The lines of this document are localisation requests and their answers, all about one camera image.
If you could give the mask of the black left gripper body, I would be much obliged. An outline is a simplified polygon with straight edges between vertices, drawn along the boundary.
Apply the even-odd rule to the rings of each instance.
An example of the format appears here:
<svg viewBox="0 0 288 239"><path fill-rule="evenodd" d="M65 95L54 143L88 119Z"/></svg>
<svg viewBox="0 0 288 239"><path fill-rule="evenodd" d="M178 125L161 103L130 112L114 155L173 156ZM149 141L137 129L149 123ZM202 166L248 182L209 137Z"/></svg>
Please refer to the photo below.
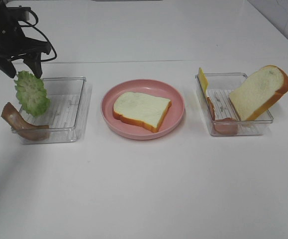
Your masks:
<svg viewBox="0 0 288 239"><path fill-rule="evenodd" d="M38 17L32 10L29 15L33 15L35 24ZM19 59L29 53L50 54L50 42L36 40L25 36L24 27L35 27L28 21L17 21L8 12L7 6L0 4L0 57L13 60Z"/></svg>

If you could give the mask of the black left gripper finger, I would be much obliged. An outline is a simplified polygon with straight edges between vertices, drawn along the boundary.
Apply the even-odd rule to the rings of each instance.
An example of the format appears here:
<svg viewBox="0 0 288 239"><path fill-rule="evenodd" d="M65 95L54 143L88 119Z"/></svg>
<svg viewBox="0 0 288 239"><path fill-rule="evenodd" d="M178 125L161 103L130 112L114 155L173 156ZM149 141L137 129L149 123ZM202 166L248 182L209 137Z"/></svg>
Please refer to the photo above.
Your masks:
<svg viewBox="0 0 288 239"><path fill-rule="evenodd" d="M41 78L41 52L29 53L23 56L23 62L26 64L36 78Z"/></svg>
<svg viewBox="0 0 288 239"><path fill-rule="evenodd" d="M10 78L14 78L16 76L16 69L14 65L1 57L0 57L0 70L3 71L6 75L8 75Z"/></svg>

